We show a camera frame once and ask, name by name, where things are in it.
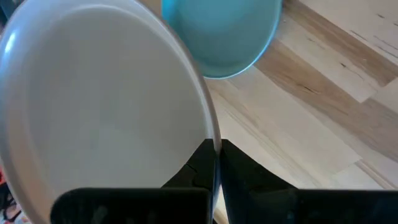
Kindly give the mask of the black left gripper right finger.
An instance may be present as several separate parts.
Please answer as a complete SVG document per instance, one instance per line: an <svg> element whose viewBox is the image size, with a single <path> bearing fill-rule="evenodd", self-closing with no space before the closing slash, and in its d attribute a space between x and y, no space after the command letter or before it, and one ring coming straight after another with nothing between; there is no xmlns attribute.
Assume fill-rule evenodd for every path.
<svg viewBox="0 0 398 224"><path fill-rule="evenodd" d="M294 224L295 187L222 140L220 174L230 224Z"/></svg>

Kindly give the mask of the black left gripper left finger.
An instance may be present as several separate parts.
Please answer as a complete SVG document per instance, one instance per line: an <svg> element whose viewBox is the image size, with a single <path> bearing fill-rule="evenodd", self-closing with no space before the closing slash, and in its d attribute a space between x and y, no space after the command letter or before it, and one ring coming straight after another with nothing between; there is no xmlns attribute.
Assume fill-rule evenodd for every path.
<svg viewBox="0 0 398 224"><path fill-rule="evenodd" d="M217 188L216 159L212 139L205 139L183 167L163 187Z"/></svg>

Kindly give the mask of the pale grey plate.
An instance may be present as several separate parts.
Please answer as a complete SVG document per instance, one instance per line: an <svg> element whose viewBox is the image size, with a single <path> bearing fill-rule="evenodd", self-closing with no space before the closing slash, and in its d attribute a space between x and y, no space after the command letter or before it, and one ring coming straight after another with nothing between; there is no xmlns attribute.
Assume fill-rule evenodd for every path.
<svg viewBox="0 0 398 224"><path fill-rule="evenodd" d="M24 0L0 38L0 163L33 224L80 187L157 188L205 140L203 77L137 0Z"/></svg>

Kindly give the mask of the light blue-green plate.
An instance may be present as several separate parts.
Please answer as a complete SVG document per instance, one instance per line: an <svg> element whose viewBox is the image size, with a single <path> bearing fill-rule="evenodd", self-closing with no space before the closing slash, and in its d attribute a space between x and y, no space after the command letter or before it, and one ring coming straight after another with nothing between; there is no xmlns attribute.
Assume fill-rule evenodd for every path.
<svg viewBox="0 0 398 224"><path fill-rule="evenodd" d="M161 0L162 18L190 51L200 73L225 79L266 51L283 0Z"/></svg>

